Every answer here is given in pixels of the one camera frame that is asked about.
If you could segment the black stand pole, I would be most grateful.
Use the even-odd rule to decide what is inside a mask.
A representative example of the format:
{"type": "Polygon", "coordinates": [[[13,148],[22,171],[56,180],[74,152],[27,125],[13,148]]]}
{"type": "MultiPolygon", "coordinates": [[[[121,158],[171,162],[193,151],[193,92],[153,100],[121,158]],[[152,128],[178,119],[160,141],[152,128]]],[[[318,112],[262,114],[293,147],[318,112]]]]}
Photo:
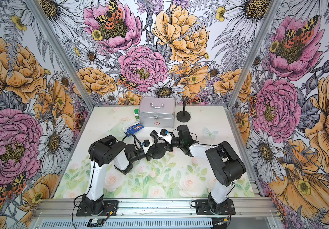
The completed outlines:
{"type": "Polygon", "coordinates": [[[158,143],[158,133],[153,130],[151,133],[150,133],[150,137],[153,138],[153,142],[154,142],[154,145],[155,147],[157,147],[157,143],[158,143]]]}

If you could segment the black round stand base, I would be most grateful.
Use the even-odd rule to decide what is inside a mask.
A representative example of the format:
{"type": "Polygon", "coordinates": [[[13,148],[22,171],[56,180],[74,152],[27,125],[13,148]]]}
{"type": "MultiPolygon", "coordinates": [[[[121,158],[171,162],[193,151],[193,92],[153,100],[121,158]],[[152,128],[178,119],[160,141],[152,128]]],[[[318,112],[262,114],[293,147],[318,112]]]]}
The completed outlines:
{"type": "Polygon", "coordinates": [[[186,123],[191,119],[191,115],[187,111],[180,111],[176,116],[177,120],[182,123],[186,123]]]}

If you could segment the black microphone clip pole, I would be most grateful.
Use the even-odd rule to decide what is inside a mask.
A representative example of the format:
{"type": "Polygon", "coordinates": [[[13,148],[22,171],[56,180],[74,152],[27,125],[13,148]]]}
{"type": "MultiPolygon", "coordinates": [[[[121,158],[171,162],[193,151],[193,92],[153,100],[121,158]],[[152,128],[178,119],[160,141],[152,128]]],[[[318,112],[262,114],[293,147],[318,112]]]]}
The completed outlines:
{"type": "Polygon", "coordinates": [[[182,100],[183,100],[183,113],[185,113],[185,108],[186,108],[186,105],[187,105],[188,99],[189,99],[188,96],[186,96],[186,95],[183,95],[183,96],[182,96],[182,100]]]}

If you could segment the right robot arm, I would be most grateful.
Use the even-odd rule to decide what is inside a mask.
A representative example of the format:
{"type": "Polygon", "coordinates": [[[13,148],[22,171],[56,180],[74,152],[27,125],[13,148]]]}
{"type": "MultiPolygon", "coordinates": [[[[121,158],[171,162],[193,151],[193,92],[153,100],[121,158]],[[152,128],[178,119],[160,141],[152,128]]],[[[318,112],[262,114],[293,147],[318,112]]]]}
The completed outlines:
{"type": "Polygon", "coordinates": [[[187,125],[180,125],[176,130],[178,136],[165,129],[161,130],[160,137],[166,142],[165,149],[172,152],[173,148],[179,148],[187,156],[207,159],[216,179],[208,200],[195,200],[197,215],[236,214],[229,195],[235,187],[235,181],[246,172],[243,161],[227,141],[218,145],[202,144],[193,139],[187,125]]]}

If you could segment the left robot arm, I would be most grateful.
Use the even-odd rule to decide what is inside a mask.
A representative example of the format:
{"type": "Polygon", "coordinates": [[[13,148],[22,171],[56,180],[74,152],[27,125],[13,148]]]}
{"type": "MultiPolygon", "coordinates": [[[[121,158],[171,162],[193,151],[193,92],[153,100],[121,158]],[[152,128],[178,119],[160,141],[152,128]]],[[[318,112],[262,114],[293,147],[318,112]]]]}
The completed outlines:
{"type": "Polygon", "coordinates": [[[133,168],[133,162],[142,158],[150,159],[148,151],[154,145],[153,140],[146,139],[136,147],[126,144],[109,135],[93,142],[89,147],[91,160],[90,182],[87,191],[82,196],[76,215],[97,216],[102,215],[105,207],[112,209],[116,202],[109,204],[104,199],[104,185],[109,165],[114,165],[122,172],[127,173],[133,168]]]}

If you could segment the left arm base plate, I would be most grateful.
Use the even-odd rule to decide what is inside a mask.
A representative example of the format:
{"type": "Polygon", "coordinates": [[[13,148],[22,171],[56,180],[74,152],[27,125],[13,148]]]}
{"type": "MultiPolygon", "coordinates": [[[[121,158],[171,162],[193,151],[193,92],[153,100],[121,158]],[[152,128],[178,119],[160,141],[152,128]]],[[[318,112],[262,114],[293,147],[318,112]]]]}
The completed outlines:
{"type": "Polygon", "coordinates": [[[106,217],[106,216],[115,216],[118,209],[117,200],[97,200],[90,201],[85,199],[81,201],[76,213],[78,217],[106,217]]]}

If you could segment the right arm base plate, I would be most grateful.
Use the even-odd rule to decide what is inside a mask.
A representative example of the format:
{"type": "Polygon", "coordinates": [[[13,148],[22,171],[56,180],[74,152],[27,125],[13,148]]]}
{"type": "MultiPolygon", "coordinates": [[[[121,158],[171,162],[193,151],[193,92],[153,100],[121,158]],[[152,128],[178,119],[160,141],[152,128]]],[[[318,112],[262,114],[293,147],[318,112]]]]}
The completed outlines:
{"type": "Polygon", "coordinates": [[[228,198],[218,204],[212,200],[196,199],[190,204],[195,208],[197,215],[235,215],[236,210],[233,200],[228,198]]]}

